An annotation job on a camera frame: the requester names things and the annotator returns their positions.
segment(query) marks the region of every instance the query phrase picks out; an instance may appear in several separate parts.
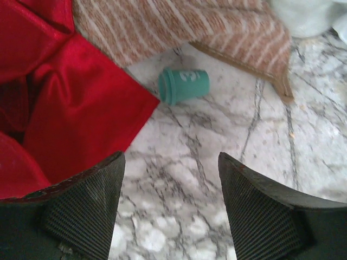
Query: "red cloth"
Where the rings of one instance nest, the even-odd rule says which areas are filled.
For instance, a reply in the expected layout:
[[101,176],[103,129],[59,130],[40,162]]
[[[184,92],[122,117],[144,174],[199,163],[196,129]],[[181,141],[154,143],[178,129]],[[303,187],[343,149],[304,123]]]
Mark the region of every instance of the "red cloth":
[[25,130],[14,149],[39,165],[23,175],[41,168],[55,184],[125,151],[159,101],[75,32],[71,0],[0,0],[0,23],[0,131]]

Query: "cup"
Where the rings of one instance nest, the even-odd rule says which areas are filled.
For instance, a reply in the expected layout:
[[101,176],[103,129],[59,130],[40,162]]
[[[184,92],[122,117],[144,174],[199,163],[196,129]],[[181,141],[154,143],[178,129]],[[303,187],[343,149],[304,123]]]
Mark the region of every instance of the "cup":
[[162,102],[174,106],[181,101],[205,96],[210,91],[210,80],[204,70],[171,70],[159,75],[159,94]]

